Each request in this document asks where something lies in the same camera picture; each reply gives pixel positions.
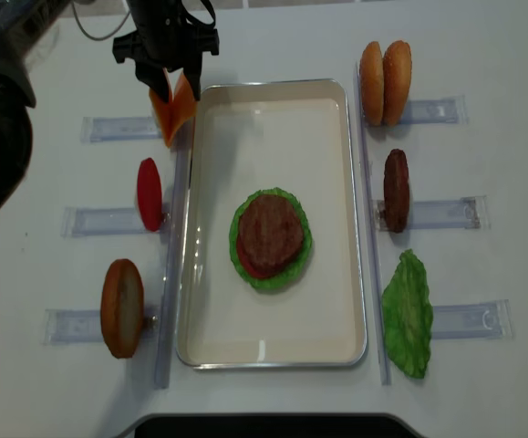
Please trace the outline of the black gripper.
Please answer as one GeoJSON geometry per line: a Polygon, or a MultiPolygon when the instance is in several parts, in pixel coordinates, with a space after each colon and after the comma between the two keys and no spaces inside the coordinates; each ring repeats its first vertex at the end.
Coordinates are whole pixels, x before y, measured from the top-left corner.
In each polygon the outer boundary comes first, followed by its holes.
{"type": "Polygon", "coordinates": [[[209,1],[202,5],[212,19],[209,23],[193,16],[181,1],[129,1],[136,30],[113,40],[116,62],[135,61],[136,78],[165,103],[171,100],[171,85],[164,69],[182,68],[194,99],[200,100],[202,55],[219,54],[214,8],[209,1]]]}

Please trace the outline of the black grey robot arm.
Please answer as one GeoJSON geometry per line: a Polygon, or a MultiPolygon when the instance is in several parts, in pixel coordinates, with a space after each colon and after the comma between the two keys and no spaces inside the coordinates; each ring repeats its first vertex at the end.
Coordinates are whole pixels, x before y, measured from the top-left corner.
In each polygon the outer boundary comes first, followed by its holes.
{"type": "MultiPolygon", "coordinates": [[[[67,1],[0,1],[0,208],[28,168],[33,130],[27,111],[36,106],[24,58],[53,25],[67,1]]],[[[181,1],[130,1],[128,18],[134,31],[112,39],[112,55],[119,64],[130,59],[138,81],[146,84],[163,102],[171,95],[167,76],[180,70],[192,95],[201,95],[202,56],[218,55],[220,42],[215,11],[203,7],[212,18],[203,22],[181,1]]]]}

